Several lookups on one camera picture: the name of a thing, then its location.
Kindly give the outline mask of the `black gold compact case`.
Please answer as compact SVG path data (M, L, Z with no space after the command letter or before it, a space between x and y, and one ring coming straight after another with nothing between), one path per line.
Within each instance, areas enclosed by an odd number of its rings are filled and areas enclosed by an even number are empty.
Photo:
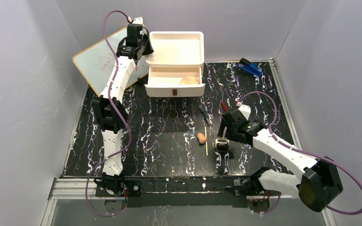
M230 150L230 141L227 139L217 138L215 140L215 150L217 152L229 152Z

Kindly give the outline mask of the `white plastic drawer organizer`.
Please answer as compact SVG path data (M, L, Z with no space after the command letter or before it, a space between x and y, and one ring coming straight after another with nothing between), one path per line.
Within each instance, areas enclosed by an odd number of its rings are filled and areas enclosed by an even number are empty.
M202 32L151 32L149 40L154 50L146 56L150 67L197 68L204 64Z

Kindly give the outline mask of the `white organizer drawer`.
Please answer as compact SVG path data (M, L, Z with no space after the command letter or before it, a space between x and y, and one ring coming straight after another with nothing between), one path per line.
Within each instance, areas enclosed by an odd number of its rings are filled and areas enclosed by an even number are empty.
M183 77L199 79L198 85L180 85ZM204 94L202 68L150 67L145 85L149 97L199 97Z

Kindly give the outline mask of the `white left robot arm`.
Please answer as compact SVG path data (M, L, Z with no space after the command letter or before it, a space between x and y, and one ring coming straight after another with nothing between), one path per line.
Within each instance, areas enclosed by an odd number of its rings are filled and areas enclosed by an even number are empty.
M153 53L149 32L142 24L129 24L126 36L114 51L115 65L104 90L93 98L92 107L101 129L104 142L102 176L95 183L104 189L119 193L126 188L122 176L122 152L131 145L132 134L128 114L123 106L123 94L138 61ZM122 147L122 133L129 135L128 144Z

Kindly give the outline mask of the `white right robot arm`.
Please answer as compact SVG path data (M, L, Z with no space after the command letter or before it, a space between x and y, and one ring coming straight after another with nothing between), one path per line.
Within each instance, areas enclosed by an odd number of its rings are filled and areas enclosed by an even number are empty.
M238 186L249 192L277 191L298 197L315 212L321 212L343 191L336 166L294 151L283 139L274 138L268 126L249 120L250 107L243 105L222 115L218 136L258 149L286 167L291 174L262 167Z

